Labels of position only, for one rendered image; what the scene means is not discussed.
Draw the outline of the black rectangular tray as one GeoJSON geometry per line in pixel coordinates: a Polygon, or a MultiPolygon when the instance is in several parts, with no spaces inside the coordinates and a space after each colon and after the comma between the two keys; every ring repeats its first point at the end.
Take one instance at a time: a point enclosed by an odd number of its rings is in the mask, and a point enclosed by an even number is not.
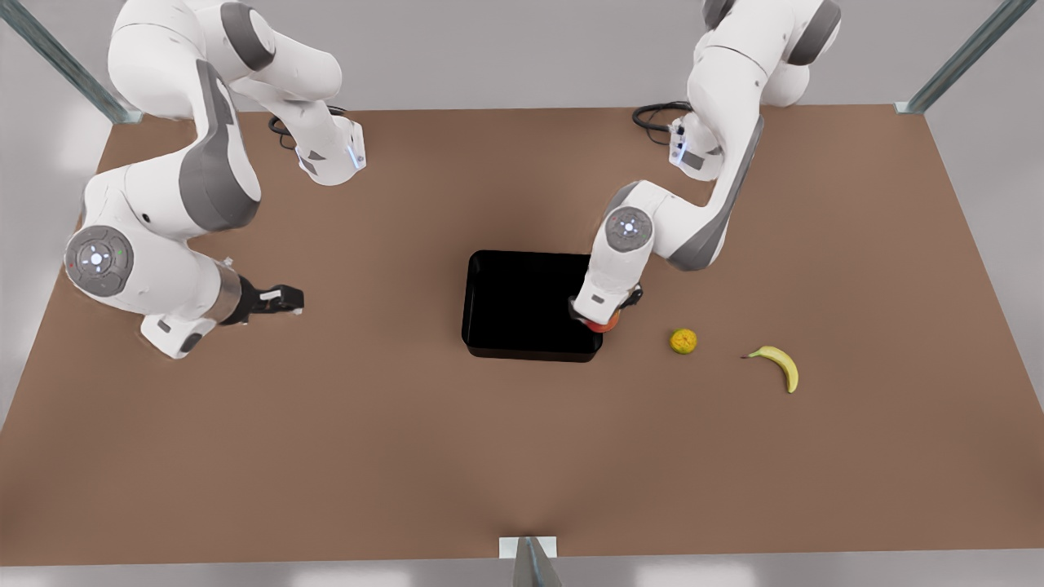
{"type": "Polygon", "coordinates": [[[462,343],[480,358],[589,363],[603,334],[570,315],[589,255],[477,250],[467,263],[462,343]]]}

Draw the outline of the silver frame post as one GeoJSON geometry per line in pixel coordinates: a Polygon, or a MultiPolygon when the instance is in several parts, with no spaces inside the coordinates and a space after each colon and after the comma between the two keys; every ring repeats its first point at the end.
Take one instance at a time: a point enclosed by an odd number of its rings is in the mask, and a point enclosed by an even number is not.
{"type": "Polygon", "coordinates": [[[892,105],[895,112],[899,115],[924,115],[1036,3],[1037,0],[1002,0],[999,7],[984,19],[909,100],[892,105]]]}
{"type": "Polygon", "coordinates": [[[138,124],[143,120],[141,111],[119,103],[114,94],[108,92],[19,0],[0,0],[0,18],[67,83],[78,90],[90,104],[105,115],[109,122],[138,124]]]}
{"type": "Polygon", "coordinates": [[[556,537],[500,537],[499,558],[512,558],[512,587],[563,587],[553,568],[556,537]]]}

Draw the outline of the yellow banana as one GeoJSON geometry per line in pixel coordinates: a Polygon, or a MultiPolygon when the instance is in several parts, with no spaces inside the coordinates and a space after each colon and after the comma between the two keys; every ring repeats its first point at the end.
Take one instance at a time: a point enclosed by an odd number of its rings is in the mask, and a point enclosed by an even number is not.
{"type": "Polygon", "coordinates": [[[741,358],[765,358],[765,360],[772,361],[777,367],[781,369],[785,376],[786,391],[788,394],[793,394],[798,389],[799,384],[799,370],[798,365],[794,363],[793,358],[790,354],[776,346],[761,346],[759,349],[754,350],[741,358]]]}

